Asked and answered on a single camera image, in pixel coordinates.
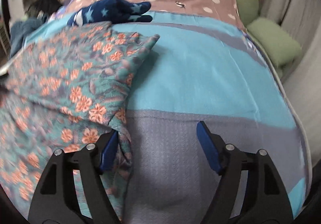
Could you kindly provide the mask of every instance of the floral blanket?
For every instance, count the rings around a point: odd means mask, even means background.
[[[102,181],[121,218],[132,165],[124,101],[158,38],[102,22],[65,28],[21,51],[0,89],[0,183],[25,217],[53,151],[77,151],[113,128],[118,152]],[[81,211],[90,216],[79,172],[74,179]]]

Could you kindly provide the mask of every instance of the blue and gray bed sheet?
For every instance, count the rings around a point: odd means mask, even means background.
[[[142,64],[127,104],[134,155],[126,223],[199,223],[219,183],[196,138],[204,120],[240,150],[266,149],[285,184],[293,215],[305,200],[311,163],[304,131],[273,73],[236,27],[201,16],[153,12],[151,23],[117,24],[160,39]],[[26,44],[60,31],[71,15],[40,27]],[[242,206],[242,175],[234,206]]]

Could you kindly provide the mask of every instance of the gray stripe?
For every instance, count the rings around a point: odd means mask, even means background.
[[[129,110],[127,120],[134,174],[127,192],[125,223],[200,223],[219,183],[196,137],[200,120],[240,150],[265,148],[287,192],[305,177],[299,157],[301,132],[297,129],[278,129],[244,118],[154,110]],[[240,212],[245,183],[246,174],[233,216]]]
[[[129,24],[174,27],[174,28],[179,28],[179,29],[184,29],[184,30],[189,30],[189,31],[194,31],[201,34],[209,35],[211,37],[214,37],[220,40],[222,43],[230,47],[246,52],[248,55],[251,56],[253,60],[258,62],[261,66],[266,67],[266,64],[257,56],[257,54],[253,50],[247,48],[247,46],[245,45],[245,42],[240,37],[230,36],[229,34],[226,34],[217,30],[212,30],[212,29],[208,29],[200,26],[194,26],[194,25],[182,25],[182,24],[173,24],[173,23],[153,23],[153,22],[151,23],[139,22],[139,23],[129,23]]]

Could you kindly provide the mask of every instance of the green pillow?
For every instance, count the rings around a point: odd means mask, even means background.
[[[236,2],[240,19],[246,27],[258,17],[259,0],[236,0]]]
[[[261,43],[275,68],[293,61],[301,53],[299,43],[266,18],[259,17],[247,29]]]

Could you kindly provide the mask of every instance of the metal bolt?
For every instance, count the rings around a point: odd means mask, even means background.
[[[264,149],[261,149],[261,150],[259,150],[259,154],[262,156],[265,156],[265,155],[267,155],[267,151]]]
[[[95,147],[96,147],[96,145],[95,145],[94,143],[89,143],[89,144],[86,146],[87,150],[89,150],[89,151],[93,150]]]
[[[228,150],[228,151],[232,151],[232,150],[234,150],[234,145],[233,144],[227,144],[226,146],[225,146],[225,148]]]
[[[62,154],[62,149],[55,150],[54,155],[59,156],[60,154]]]

